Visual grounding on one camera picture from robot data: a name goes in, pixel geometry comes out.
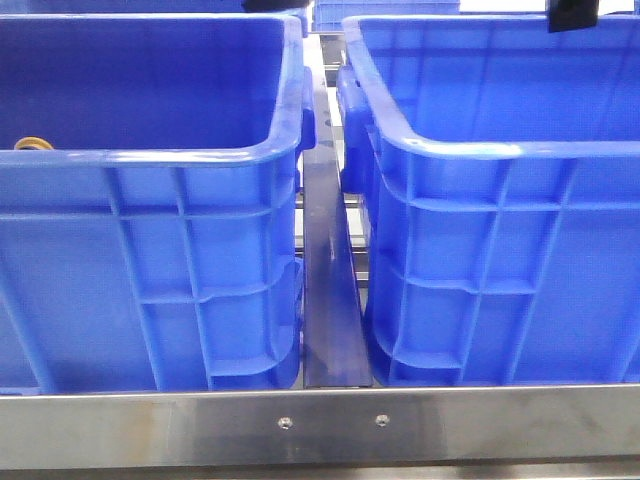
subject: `metal frame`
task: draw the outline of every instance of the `metal frame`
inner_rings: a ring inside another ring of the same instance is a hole
[[[304,160],[307,389],[0,397],[0,477],[640,477],[640,385],[316,388],[371,376],[320,38],[305,49],[318,134]]]

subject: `screw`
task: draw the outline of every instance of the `screw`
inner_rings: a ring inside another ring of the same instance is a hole
[[[291,427],[293,427],[293,420],[291,420],[289,417],[282,417],[278,420],[278,426],[282,430],[289,430]]]
[[[378,425],[380,428],[384,428],[389,425],[390,421],[391,419],[389,418],[389,415],[382,414],[376,417],[376,425]]]

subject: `plastic crate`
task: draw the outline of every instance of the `plastic crate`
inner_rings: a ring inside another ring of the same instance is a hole
[[[640,18],[363,17],[345,36],[378,379],[640,380]]]
[[[313,30],[342,30],[342,20],[354,15],[457,14],[460,0],[315,0]]]
[[[0,0],[0,13],[244,13],[242,0]],[[308,33],[307,11],[291,8]]]
[[[0,393],[290,386],[299,22],[0,24]]]

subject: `blue plastic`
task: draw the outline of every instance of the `blue plastic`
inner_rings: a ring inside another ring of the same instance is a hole
[[[378,379],[640,380],[640,18],[363,17],[345,35]]]
[[[290,386],[299,22],[0,24],[0,393]]]
[[[459,11],[460,0],[315,0],[313,30],[342,30],[342,20],[354,15],[451,15]]]
[[[244,13],[242,0],[0,0],[0,13]],[[308,33],[307,10],[278,12],[300,19]]]

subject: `blue plastic crate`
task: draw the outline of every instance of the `blue plastic crate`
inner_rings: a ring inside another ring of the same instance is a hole
[[[0,0],[0,13],[244,13],[242,0]],[[292,15],[308,33],[305,8],[278,13]]]
[[[354,15],[451,15],[460,11],[460,0],[315,0],[313,30],[342,30],[342,20]]]
[[[345,35],[378,379],[640,380],[640,18],[363,17]]]
[[[290,386],[299,22],[0,24],[0,393]]]

